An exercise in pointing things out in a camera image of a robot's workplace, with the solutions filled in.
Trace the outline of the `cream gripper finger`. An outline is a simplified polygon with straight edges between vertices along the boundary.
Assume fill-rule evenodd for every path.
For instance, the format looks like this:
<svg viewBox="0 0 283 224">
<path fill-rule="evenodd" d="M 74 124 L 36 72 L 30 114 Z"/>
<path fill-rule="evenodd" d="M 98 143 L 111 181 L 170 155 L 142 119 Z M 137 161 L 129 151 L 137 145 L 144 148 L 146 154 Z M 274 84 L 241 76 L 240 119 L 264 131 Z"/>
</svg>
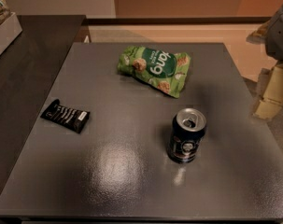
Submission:
<svg viewBox="0 0 283 224">
<path fill-rule="evenodd" d="M 272 119 L 283 107 L 283 62 L 261 70 L 256 92 L 253 115 L 259 119 Z"/>
</svg>

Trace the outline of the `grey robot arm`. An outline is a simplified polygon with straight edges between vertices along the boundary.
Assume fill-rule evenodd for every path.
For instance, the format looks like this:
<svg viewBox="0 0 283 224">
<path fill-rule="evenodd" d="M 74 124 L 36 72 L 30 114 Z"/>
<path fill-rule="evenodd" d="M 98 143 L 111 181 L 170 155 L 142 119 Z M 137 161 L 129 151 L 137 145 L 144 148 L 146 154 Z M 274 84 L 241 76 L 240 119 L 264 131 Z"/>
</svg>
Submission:
<svg viewBox="0 0 283 224">
<path fill-rule="evenodd" d="M 276 60 L 270 69 L 262 69 L 257 85 L 257 102 L 253 115 L 272 119 L 283 107 L 283 5 L 266 23 L 253 31 L 247 42 L 264 44 L 266 54 Z"/>
</svg>

